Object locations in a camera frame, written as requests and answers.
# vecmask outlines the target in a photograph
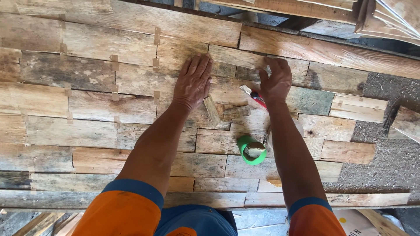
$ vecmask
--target person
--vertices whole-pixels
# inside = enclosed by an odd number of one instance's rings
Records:
[[[290,236],[345,235],[328,204],[311,154],[286,104],[288,63],[265,57],[271,76],[258,68],[260,96],[271,121],[276,166],[289,211]],[[116,179],[92,201],[73,236],[234,236],[233,216],[202,205],[163,209],[172,162],[188,115],[209,92],[213,60],[197,53],[179,73],[168,109],[139,137]]]

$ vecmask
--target forearm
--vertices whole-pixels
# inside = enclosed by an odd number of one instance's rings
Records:
[[[171,103],[139,137],[116,179],[130,178],[146,182],[165,196],[179,137],[188,115],[188,107]]]
[[[326,200],[318,169],[297,130],[285,102],[267,103],[274,157],[281,178],[286,207],[305,197]]]

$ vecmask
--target man's right hand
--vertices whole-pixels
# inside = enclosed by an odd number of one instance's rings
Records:
[[[271,69],[271,76],[262,68],[256,70],[261,78],[260,95],[265,103],[276,101],[286,102],[287,94],[291,87],[290,66],[285,59],[264,57],[264,62]]]

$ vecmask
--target green tape roll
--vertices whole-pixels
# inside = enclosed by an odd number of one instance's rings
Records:
[[[244,135],[242,137],[240,137],[236,144],[238,145],[239,148],[239,152],[241,153],[242,158],[244,159],[244,161],[248,164],[248,165],[258,165],[261,162],[263,162],[263,160],[265,159],[266,155],[267,155],[267,150],[263,151],[259,157],[255,158],[254,160],[248,160],[245,156],[244,156],[244,149],[246,148],[246,146],[250,143],[253,142],[258,142],[257,140],[255,140],[254,138],[248,136],[248,135]]]

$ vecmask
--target red utility knife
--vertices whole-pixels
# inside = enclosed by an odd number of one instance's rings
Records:
[[[265,105],[264,100],[262,99],[262,97],[260,97],[257,91],[250,89],[245,84],[240,86],[239,88],[242,89],[246,94],[251,96],[254,101],[258,102],[261,106],[267,109],[267,106]]]

